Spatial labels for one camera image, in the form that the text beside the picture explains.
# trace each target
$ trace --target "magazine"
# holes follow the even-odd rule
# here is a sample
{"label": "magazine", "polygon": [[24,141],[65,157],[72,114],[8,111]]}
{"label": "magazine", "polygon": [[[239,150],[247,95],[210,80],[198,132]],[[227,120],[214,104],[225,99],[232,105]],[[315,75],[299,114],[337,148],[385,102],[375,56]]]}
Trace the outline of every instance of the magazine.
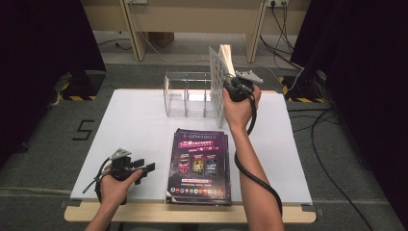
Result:
{"label": "magazine", "polygon": [[166,203],[231,205],[228,137],[218,131],[174,134]]}

